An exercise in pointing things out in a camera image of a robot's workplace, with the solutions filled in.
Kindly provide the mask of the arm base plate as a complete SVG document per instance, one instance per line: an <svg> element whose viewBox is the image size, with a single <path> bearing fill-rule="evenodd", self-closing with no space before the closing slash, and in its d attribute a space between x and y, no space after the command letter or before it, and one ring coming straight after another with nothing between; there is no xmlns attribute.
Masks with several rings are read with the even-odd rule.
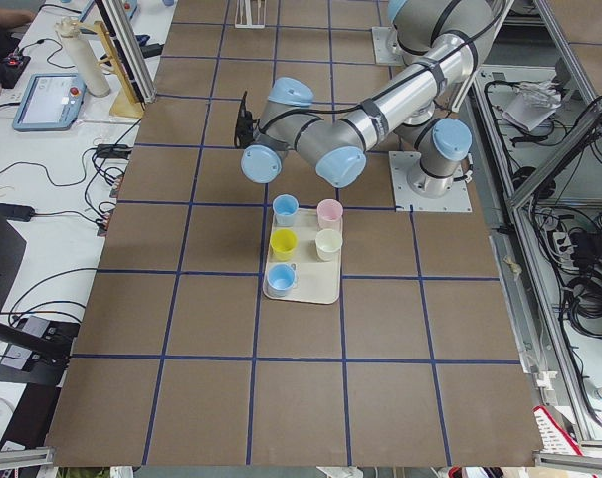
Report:
<svg viewBox="0 0 602 478"><path fill-rule="evenodd" d="M380 66L403 66L402 49L393 27L375 26L371 29L375 63Z"/></svg>
<svg viewBox="0 0 602 478"><path fill-rule="evenodd" d="M421 167L416 151L390 151L389 163L395 208L404 212L470 213L470 182L455 162L453 176L434 178Z"/></svg>

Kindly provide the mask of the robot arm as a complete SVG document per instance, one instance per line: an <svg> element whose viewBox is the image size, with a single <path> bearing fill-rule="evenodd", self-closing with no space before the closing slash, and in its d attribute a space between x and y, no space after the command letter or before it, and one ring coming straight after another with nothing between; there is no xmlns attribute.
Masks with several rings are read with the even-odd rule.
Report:
<svg viewBox="0 0 602 478"><path fill-rule="evenodd" d="M335 122L313 107L309 86L277 78L254 140L243 152L243 174L255 183L270 183L293 150L331 186L348 186L363 172L366 151L410 119L430 116L435 98L477 69L505 12L488 1L390 2L387 15L398 44L415 61Z"/></svg>

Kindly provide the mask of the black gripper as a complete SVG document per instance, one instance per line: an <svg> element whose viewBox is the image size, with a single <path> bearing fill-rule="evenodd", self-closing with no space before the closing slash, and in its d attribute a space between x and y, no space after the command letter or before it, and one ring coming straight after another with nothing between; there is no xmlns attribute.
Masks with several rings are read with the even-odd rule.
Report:
<svg viewBox="0 0 602 478"><path fill-rule="evenodd" d="M255 125L251 111L247 109L247 94L244 91L241 97L234 128L234 146L237 149L246 149L255 141Z"/></svg>

